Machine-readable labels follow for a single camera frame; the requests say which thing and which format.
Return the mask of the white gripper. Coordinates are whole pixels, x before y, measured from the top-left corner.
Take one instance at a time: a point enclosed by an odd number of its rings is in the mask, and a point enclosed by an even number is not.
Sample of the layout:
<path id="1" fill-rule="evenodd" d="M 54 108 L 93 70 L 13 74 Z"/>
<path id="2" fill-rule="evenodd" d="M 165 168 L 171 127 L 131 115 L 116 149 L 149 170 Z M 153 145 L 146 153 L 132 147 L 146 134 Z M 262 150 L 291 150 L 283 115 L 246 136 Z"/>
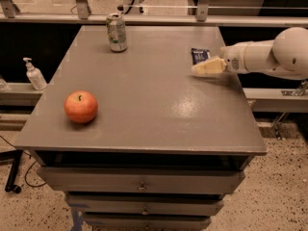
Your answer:
<path id="1" fill-rule="evenodd" d="M 229 72 L 246 74 L 248 70 L 244 63 L 244 53 L 248 42 L 239 42 L 220 48 L 222 58 L 215 56 L 192 66 L 195 75 L 221 74 L 225 68 Z"/>

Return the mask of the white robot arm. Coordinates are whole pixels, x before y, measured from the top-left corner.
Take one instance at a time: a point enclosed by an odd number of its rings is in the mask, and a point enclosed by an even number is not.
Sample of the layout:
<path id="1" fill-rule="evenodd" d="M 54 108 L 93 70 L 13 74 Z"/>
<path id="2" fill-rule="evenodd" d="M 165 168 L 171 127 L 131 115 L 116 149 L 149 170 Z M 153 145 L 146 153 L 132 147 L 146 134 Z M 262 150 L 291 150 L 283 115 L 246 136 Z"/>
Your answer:
<path id="1" fill-rule="evenodd" d="M 192 66 L 197 77 L 223 72 L 262 73 L 271 77 L 304 80 L 308 78 L 308 30 L 292 27 L 273 40 L 245 41 L 220 48 L 213 56 Z"/>

